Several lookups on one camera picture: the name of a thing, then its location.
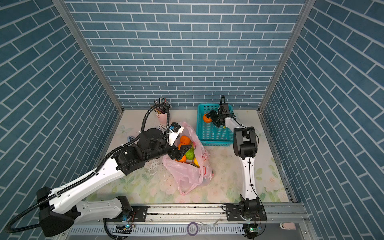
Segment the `yellow fruit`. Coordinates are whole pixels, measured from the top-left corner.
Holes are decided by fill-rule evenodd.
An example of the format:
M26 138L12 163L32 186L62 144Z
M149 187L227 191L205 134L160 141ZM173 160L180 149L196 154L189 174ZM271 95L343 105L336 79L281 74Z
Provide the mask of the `yellow fruit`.
M199 163L197 162L197 159L196 159L196 158L194 159L194 164L195 164L198 168L200 168Z

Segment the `brick wallpaper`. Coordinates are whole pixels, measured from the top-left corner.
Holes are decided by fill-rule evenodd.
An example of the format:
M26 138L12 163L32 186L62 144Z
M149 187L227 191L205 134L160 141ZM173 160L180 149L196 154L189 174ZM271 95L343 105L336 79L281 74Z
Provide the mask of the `brick wallpaper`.
M265 110L320 239L384 239L383 16L317 0Z
M90 170L117 111L51 0L0 0L0 227ZM35 212L19 226L38 222ZM45 239L41 229L0 239Z
M122 105L257 108L304 0L66 1Z

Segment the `metal corner post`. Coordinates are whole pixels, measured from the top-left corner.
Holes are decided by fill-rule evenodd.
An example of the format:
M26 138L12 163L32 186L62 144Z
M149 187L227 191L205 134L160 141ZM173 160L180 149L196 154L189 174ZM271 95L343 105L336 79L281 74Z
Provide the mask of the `metal corner post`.
M88 59L89 64L91 65L91 67L95 71L96 75L98 76L101 84L104 86L105 90L107 91L112 102L115 104L119 113L122 113L123 112L122 105L120 104L120 102L117 99L115 93L113 92L110 84L108 83L107 78L105 77L102 69L100 68L100 65L97 62L96 58L92 54L92 51L88 46L88 43L85 41L78 25L75 22L75 19L73 18L72 14L70 13L64 0L52 0L52 2L55 5L57 11L60 13L61 17L63 18L65 24L67 25L67 27L71 31L73 37L75 38L76 42L80 46L81 50L83 51L85 57Z
M283 54L281 55L280 61L276 67L275 72L273 73L271 82L269 83L267 90L265 92L265 95L262 99L262 102L260 103L259 112L262 113L266 107L266 104L272 94L273 89L276 86L277 81L279 80L279 77L283 71L283 68L285 64L287 63L288 57L291 54L291 51L296 43L296 40L299 38L300 32L303 29L304 23L308 18L309 13L312 10L312 7L314 5L316 0L306 0L305 4L303 6L303 9L301 10L301 13L299 15L299 18L297 19L297 22L295 26L293 27L292 34L288 40L288 43L284 49Z

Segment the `pink cup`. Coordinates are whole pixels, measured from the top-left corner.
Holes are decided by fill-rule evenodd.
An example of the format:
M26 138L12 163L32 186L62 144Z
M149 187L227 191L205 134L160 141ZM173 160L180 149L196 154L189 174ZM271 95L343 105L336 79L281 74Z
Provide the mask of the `pink cup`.
M159 119L160 124L167 124L167 114L158 114L156 113L156 117Z

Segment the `orange pumpkin toy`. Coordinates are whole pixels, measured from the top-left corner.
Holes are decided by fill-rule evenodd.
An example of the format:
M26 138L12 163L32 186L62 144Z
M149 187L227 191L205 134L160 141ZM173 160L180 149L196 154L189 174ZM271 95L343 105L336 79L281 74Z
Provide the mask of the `orange pumpkin toy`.
M185 145L190 145L191 144L191 139L187 136L181 136L180 137L180 142L184 143Z
M210 123L210 122L212 122L212 119L207 118L206 115L207 115L207 114L204 114L204 116L203 116L203 121L206 122L206 123Z
M188 144L185 144L185 143L181 142L181 143L179 144L179 150L180 150L180 147L183 146L183 145L188 145Z

